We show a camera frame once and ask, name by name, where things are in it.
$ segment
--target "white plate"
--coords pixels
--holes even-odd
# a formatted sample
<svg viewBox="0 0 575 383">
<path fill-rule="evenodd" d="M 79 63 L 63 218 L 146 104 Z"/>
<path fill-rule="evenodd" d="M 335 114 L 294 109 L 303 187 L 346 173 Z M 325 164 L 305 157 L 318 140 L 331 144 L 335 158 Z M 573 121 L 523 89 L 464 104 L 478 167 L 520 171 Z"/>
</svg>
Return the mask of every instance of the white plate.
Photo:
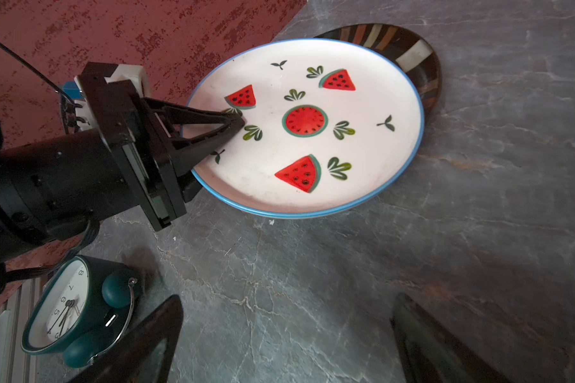
<svg viewBox="0 0 575 383">
<path fill-rule="evenodd" d="M 339 69 L 346 73 L 331 74 Z M 255 107 L 240 106 L 247 101 L 251 106 L 253 99 L 241 89 L 253 90 Z M 227 96 L 235 92 L 230 105 Z M 286 113 L 299 105 L 306 105 L 299 114 Z M 243 52 L 209 73 L 188 106 L 239 109 L 245 129 L 217 150 L 219 156 L 198 164 L 194 175 L 225 203 L 274 218 L 322 216 L 371 198 L 405 170 L 424 130 L 422 104 L 406 74 L 371 50 L 325 39 L 281 41 Z M 298 123 L 300 112 L 309 123 Z M 309 155 L 316 159 L 303 160 L 309 168 L 278 173 Z M 317 171 L 304 170 L 316 162 Z M 276 173 L 297 180 L 288 183 Z"/>
</svg>

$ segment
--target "red watermelon slice illustration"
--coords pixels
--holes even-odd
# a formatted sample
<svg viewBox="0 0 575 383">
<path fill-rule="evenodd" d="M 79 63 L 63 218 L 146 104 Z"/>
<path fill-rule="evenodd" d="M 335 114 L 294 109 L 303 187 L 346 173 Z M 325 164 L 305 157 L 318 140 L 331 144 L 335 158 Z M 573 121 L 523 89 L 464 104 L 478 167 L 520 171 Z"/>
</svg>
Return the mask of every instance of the red watermelon slice illustration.
<svg viewBox="0 0 575 383">
<path fill-rule="evenodd" d="M 224 99 L 233 108 L 251 109 L 256 107 L 256 96 L 253 95 L 251 85 L 232 93 L 230 96 L 225 96 Z"/>
<path fill-rule="evenodd" d="M 318 160 L 312 155 L 302 157 L 290 166 L 275 173 L 276 178 L 289 183 L 303 192 L 310 193 L 322 176 Z"/>
<path fill-rule="evenodd" d="M 322 133 L 328 116 L 314 105 L 298 105 L 283 115 L 283 128 L 296 137 L 312 137 Z"/>
<path fill-rule="evenodd" d="M 334 72 L 330 72 L 327 75 L 323 76 L 322 79 L 319 81 L 320 88 L 328 88 L 328 89 L 339 89 L 343 91 L 355 91 L 356 86 L 353 82 L 351 82 L 351 78 L 349 77 L 349 73 L 347 73 L 346 69 L 339 69 Z"/>
</svg>

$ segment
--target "alarm clock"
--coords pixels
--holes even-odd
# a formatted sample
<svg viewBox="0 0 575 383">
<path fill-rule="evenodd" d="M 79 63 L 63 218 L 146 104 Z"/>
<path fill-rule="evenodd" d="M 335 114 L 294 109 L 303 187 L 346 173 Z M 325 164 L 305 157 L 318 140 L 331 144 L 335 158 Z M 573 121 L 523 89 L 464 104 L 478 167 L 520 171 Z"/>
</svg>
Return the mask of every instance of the alarm clock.
<svg viewBox="0 0 575 383">
<path fill-rule="evenodd" d="M 121 338 L 141 291 L 140 276 L 124 264 L 73 257 L 32 311 L 21 348 L 31 355 L 63 352 L 73 368 L 90 364 Z"/>
</svg>

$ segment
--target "metal handle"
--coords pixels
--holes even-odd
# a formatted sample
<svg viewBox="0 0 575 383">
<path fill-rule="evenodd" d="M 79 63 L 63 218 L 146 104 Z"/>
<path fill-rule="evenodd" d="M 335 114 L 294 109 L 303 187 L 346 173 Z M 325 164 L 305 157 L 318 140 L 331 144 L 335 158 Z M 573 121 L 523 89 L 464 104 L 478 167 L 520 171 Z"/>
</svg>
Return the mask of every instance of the metal handle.
<svg viewBox="0 0 575 383">
<path fill-rule="evenodd" d="M 106 352 L 108 352 L 119 341 L 119 339 L 122 337 L 122 335 L 126 332 L 126 329 L 127 329 L 128 325 L 130 324 L 130 319 L 132 318 L 132 311 L 134 311 L 134 299 L 135 299 L 135 297 L 134 297 L 134 285 L 137 283 L 138 283 L 138 279 L 136 279 L 136 278 L 130 278 L 128 280 L 128 287 L 130 288 L 130 310 L 128 310 L 128 317 L 126 318 L 126 323 L 124 323 L 124 326 L 122 327 L 121 331 L 117 335 L 117 338 L 115 338 L 115 340 L 111 344 L 109 344 L 107 348 L 103 349 L 98 354 L 89 358 L 88 364 L 94 364 L 94 360 L 98 359 L 100 356 L 102 356 L 102 354 L 105 354 Z"/>
</svg>

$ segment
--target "plate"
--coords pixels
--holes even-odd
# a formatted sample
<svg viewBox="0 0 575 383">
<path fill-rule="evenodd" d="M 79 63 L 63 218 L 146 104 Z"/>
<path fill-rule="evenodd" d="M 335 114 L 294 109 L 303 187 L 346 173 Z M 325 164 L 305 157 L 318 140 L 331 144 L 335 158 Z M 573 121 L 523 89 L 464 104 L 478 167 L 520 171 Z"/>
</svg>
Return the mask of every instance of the plate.
<svg viewBox="0 0 575 383">
<path fill-rule="evenodd" d="M 243 130 L 193 173 L 225 203 L 272 218 L 322 216 L 371 198 L 405 170 L 424 130 L 404 72 L 328 39 L 241 53 L 209 73 L 188 106 L 243 116 Z"/>
<path fill-rule="evenodd" d="M 356 24 L 316 37 L 351 42 L 374 50 L 406 72 L 418 90 L 427 116 L 441 93 L 441 63 L 434 49 L 420 35 L 390 24 Z"/>
</svg>

